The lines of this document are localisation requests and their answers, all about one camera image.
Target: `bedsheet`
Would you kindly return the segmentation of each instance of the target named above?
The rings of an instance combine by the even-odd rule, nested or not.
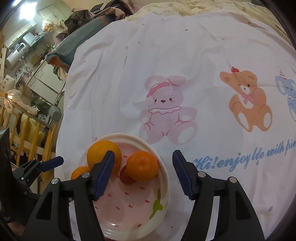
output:
[[[250,20],[257,19],[270,26],[288,43],[291,43],[283,27],[266,7],[257,6],[250,1],[229,1],[229,0],[145,0],[136,1],[136,4],[143,6],[137,13],[126,18],[127,21],[133,21],[146,14],[153,12],[158,15],[181,15],[192,16],[206,12],[231,12],[242,15]]]
[[[65,87],[56,177],[116,132],[139,136],[169,173],[171,202],[142,240],[179,241],[193,202],[172,166],[179,149],[214,178],[239,179],[265,237],[296,192],[296,54],[270,26],[235,13],[149,13],[116,21],[76,51]],[[207,240],[214,236],[214,200]],[[71,206],[72,229],[79,233]]]

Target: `blue elephant print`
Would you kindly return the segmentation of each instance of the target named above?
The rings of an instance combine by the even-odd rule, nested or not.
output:
[[[280,76],[276,76],[276,86],[282,95],[288,95],[288,108],[293,120],[296,121],[296,84],[294,80],[288,80],[280,71]]]

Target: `tangerine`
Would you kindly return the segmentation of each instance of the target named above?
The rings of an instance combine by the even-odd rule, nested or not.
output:
[[[137,182],[145,182],[154,178],[158,169],[156,157],[143,150],[130,155],[126,162],[127,174]]]
[[[91,171],[91,169],[89,167],[87,167],[87,166],[85,166],[85,167],[77,167],[72,172],[71,180],[74,180],[74,179],[78,178],[84,172],[90,172],[90,171]]]
[[[115,154],[115,164],[112,173],[117,173],[121,165],[122,156],[119,147],[112,141],[103,140],[92,144],[86,155],[88,166],[92,168],[96,163],[101,162],[109,150]]]

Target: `light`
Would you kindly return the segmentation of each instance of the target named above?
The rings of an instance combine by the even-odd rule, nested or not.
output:
[[[36,15],[36,5],[36,2],[27,2],[23,4],[20,8],[20,19],[26,19],[28,21],[32,20]]]
[[[14,0],[14,2],[12,3],[12,6],[15,7],[15,6],[17,6],[20,2],[21,2],[21,0]]]

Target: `white cabinet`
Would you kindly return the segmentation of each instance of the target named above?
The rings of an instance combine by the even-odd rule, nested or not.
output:
[[[59,20],[66,20],[67,18],[60,12],[60,10],[58,10],[56,8],[56,6],[54,5],[50,5],[49,7],[47,7],[51,12],[52,14]]]
[[[35,77],[55,92],[60,93],[65,81],[59,80],[59,78],[53,73],[53,69],[54,67],[52,65],[44,61],[37,69]]]
[[[67,18],[54,6],[51,5],[39,11],[44,20],[56,22],[57,20],[66,20]]]
[[[31,20],[30,22],[28,22],[25,26],[20,28],[20,31],[23,34],[26,34],[29,31],[33,31],[34,28],[36,27],[37,23],[34,20]]]
[[[28,85],[31,90],[40,95],[43,99],[45,99],[49,103],[54,103],[58,94],[48,88],[44,83],[35,78],[34,76],[30,79]]]
[[[7,49],[14,46],[16,43],[20,43],[21,38],[29,31],[33,31],[36,27],[37,23],[34,20],[31,20],[23,27],[21,27],[18,31],[16,31],[8,40],[4,42],[4,45]]]
[[[41,11],[39,11],[39,14],[44,20],[53,22],[53,27],[58,33],[61,33],[64,30],[64,27],[58,27],[56,23],[58,22],[58,20],[65,21],[67,17],[65,17],[54,5],[42,9]]]
[[[62,91],[65,81],[59,80],[52,71],[53,66],[44,60],[34,72],[27,86],[47,102],[53,104]]]
[[[9,49],[12,47],[12,45],[15,45],[20,41],[22,35],[23,33],[20,30],[16,31],[8,40],[4,42],[4,45],[7,47],[7,49]]]
[[[47,8],[42,9],[39,11],[39,14],[44,20],[54,22],[57,21],[57,18],[54,16],[54,14]]]

